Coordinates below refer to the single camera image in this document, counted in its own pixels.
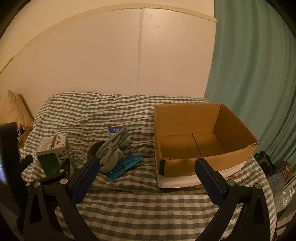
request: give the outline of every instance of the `plastic bag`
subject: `plastic bag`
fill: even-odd
[[[270,185],[274,199],[276,196],[279,196],[284,188],[285,181],[282,173],[278,172],[267,178],[267,181]]]
[[[285,209],[292,200],[292,196],[295,193],[293,188],[295,182],[292,182],[290,185],[286,185],[284,188],[285,181],[281,172],[270,176],[267,180],[272,194],[274,195],[276,213],[278,213]]]
[[[289,202],[292,200],[292,196],[294,193],[295,190],[293,187],[291,189],[286,188],[280,193],[280,195],[275,197],[274,203],[276,206],[276,213],[282,211],[288,206]]]

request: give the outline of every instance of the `bed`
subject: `bed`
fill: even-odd
[[[161,189],[157,186],[153,141],[153,106],[156,104],[208,102],[206,99],[169,96],[121,96],[66,92],[47,99],[40,109],[21,156],[32,154],[34,162],[22,173],[25,181],[44,177],[35,150],[43,137],[67,133],[68,152],[75,169],[86,162],[88,149],[109,136],[109,126],[127,127],[132,144],[124,154],[143,157],[136,167],[110,182],[98,174],[89,193],[76,207],[99,240],[196,240],[218,206],[212,204],[202,186]],[[262,185],[271,227],[276,227],[273,195],[254,158],[232,175],[239,185]],[[237,220],[238,205],[222,237]],[[73,238],[59,208],[56,215],[64,233]]]

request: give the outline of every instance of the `wall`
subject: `wall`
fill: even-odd
[[[0,70],[31,39],[50,26],[76,14],[123,3],[125,0],[31,0],[13,19],[0,40]],[[214,17],[213,0],[143,0],[143,3],[160,3],[191,9]]]
[[[22,94],[34,116],[65,91],[203,97],[215,19],[147,6],[94,9],[42,31],[0,73],[0,94]]]

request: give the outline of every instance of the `blue paper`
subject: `blue paper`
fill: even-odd
[[[122,175],[127,169],[131,168],[142,159],[143,157],[135,155],[128,155],[124,158],[121,158],[118,160],[117,165],[110,172],[105,173],[105,175],[110,181],[114,181],[116,178]]]

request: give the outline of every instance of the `green and white box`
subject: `green and white box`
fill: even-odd
[[[67,153],[67,134],[60,133],[43,138],[37,148],[36,155],[45,172],[50,177],[59,171],[59,166],[69,158]]]

